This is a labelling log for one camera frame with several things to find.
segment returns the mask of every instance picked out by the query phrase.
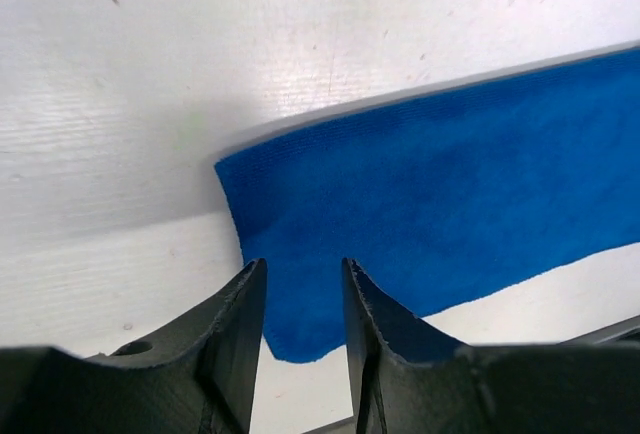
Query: blue cloth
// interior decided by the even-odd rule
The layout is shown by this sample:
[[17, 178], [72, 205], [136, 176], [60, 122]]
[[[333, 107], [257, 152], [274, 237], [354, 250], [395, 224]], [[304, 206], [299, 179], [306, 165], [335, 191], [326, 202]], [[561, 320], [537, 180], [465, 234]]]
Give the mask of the blue cloth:
[[419, 316], [640, 240], [640, 50], [303, 128], [221, 160], [274, 355], [345, 339], [342, 257]]

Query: cloth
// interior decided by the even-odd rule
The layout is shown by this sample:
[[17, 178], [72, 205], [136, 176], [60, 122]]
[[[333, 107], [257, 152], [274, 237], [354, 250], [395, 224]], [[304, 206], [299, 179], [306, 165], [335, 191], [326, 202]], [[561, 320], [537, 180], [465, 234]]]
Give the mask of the cloth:
[[640, 240], [640, 50], [376, 107], [216, 165], [265, 336], [308, 362], [345, 340], [356, 258], [420, 317]]

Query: black object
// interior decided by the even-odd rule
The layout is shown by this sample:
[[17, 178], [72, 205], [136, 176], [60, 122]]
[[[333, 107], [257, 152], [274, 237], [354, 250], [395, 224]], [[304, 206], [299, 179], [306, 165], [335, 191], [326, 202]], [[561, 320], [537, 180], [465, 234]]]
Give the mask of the black object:
[[0, 350], [3, 433], [249, 432], [267, 268], [111, 356]]
[[465, 346], [343, 270], [356, 433], [640, 432], [636, 342]]

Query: white table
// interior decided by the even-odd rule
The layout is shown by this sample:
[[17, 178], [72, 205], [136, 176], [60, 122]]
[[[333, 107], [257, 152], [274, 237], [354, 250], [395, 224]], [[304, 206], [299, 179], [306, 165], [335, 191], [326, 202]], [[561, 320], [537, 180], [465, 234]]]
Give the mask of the white table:
[[[241, 265], [211, 165], [321, 110], [640, 39], [640, 0], [0, 0], [0, 345], [110, 352]], [[640, 314], [640, 248], [432, 317], [474, 343]], [[253, 429], [350, 415], [344, 348], [261, 352]]]

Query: folded cloth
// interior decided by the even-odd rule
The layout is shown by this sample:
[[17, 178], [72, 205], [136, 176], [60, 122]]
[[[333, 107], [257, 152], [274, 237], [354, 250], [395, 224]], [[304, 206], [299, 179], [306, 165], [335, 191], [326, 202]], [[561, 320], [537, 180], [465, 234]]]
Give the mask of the folded cloth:
[[216, 165], [265, 336], [292, 362], [345, 339], [340, 261], [420, 316], [640, 240], [640, 50], [376, 107]]

